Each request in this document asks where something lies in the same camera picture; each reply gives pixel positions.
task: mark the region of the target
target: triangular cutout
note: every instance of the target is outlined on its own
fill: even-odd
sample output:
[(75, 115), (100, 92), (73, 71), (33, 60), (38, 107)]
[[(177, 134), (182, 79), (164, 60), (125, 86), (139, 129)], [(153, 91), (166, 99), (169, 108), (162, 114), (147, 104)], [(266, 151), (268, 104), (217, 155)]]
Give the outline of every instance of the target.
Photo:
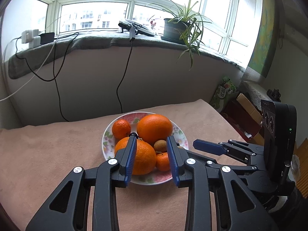
[(63, 189), (57, 194), (49, 205), (50, 210), (65, 213), (68, 205), (68, 200), (70, 199), (70, 192), (72, 191), (73, 182), (70, 180), (66, 183)]
[(248, 198), (244, 191), (240, 188), (236, 181), (231, 181), (231, 186), (233, 189), (233, 194), (235, 198), (236, 207), (238, 212), (243, 213), (248, 210), (255, 208), (254, 203)]

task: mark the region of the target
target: tangerine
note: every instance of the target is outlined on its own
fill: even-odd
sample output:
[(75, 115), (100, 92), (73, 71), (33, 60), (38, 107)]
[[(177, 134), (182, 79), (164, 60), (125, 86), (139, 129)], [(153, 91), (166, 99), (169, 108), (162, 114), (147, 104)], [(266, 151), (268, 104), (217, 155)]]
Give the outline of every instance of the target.
[[(125, 148), (129, 137), (120, 140), (115, 146), (115, 154), (119, 149)], [(156, 153), (153, 147), (137, 139), (137, 151), (133, 167), (133, 175), (145, 175), (151, 172), (156, 165)]]
[(159, 171), (170, 170), (170, 163), (168, 159), (168, 153), (160, 153), (156, 156), (156, 167)]
[(131, 125), (127, 120), (117, 120), (112, 126), (112, 134), (117, 139), (123, 139), (131, 133)]
[(172, 123), (163, 115), (147, 115), (137, 124), (139, 138), (147, 143), (154, 144), (158, 140), (166, 140), (172, 134)]

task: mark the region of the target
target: green curtain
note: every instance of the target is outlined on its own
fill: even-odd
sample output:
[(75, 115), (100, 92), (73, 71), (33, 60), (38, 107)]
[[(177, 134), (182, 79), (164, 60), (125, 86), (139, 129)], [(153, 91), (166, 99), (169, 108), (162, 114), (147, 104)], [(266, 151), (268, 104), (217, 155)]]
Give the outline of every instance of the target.
[(262, 83), (270, 70), (279, 35), (279, 8), (275, 0), (262, 0), (259, 33), (244, 81)]

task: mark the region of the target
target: blue gripper pad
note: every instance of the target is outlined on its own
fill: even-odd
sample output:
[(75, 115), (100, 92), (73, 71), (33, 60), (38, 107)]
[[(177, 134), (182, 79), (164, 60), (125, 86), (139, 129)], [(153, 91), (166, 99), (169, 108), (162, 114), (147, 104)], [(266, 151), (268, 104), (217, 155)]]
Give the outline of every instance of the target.
[(135, 136), (130, 136), (128, 143), (126, 145), (126, 148), (125, 148), (124, 155), (120, 162), (120, 164), (122, 164), (122, 162), (125, 164), (124, 165), (124, 168), (125, 168), (124, 183), (126, 186), (131, 181), (131, 174), (133, 173), (136, 152), (137, 152), (137, 138)]
[(177, 163), (175, 154), (174, 154), (174, 148), (178, 148), (177, 147), (177, 143), (174, 140), (173, 145), (175, 144), (175, 147), (172, 146), (172, 141), (170, 139), (170, 137), (167, 137), (167, 153), (168, 153), (168, 159), (169, 159), (169, 163), (170, 163), (170, 169), (171, 169), (171, 173), (172, 173), (172, 179), (175, 183), (176, 186), (180, 185), (180, 177), (179, 177), (179, 165)]
[(197, 139), (193, 142), (193, 147), (197, 150), (207, 152), (213, 155), (225, 155), (227, 153), (227, 150), (223, 148), (221, 144), (216, 144), (212, 142), (203, 141), (200, 139)]

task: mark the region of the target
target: window sill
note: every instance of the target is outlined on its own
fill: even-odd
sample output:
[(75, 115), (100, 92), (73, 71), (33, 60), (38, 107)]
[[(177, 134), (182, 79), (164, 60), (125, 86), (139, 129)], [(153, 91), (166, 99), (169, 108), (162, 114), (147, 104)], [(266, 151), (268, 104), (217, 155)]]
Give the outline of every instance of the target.
[[(56, 51), (56, 59), (61, 58), (64, 56), (66, 51), (67, 45), (69, 41), (73, 38), (67, 37), (63, 39), (59, 39), (57, 42), (57, 51)], [(73, 50), (77, 49), (107, 49), (112, 46), (117, 47), (130, 47), (131, 44), (128, 40), (129, 33), (119, 33), (118, 31), (111, 31), (111, 30), (87, 30), (82, 31), (70, 45), (67, 53), (72, 52)], [(27, 58), (27, 61), (33, 70), (38, 69), (41, 66), (43, 61), (42, 57), (48, 55), (50, 51), (50, 47), (53, 43), (48, 43), (42, 45), (40, 47), (34, 49), (27, 49), (18, 53), (20, 58)], [(157, 48), (164, 48), (164, 49), (176, 49), (176, 50), (185, 50), (187, 49), (185, 45), (172, 43), (168, 41), (161, 40), (160, 36), (155, 37), (148, 37), (144, 35), (137, 35), (136, 39), (133, 43), (134, 47), (157, 47)], [(200, 49), (200, 54), (204, 56), (211, 57), (216, 60), (222, 60), (226, 63), (230, 63), (235, 65), (241, 71), (244, 71), (244, 68), (239, 66), (234, 61), (228, 59), (226, 56), (222, 56), (218, 53), (212, 52), (207, 49)], [(53, 61), (53, 54), (49, 56), (46, 61), (50, 63)], [(8, 75), (11, 79), (18, 79), (26, 74), (31, 73), (27, 64), (24, 60), (19, 60), (13, 55), (8, 62)]]

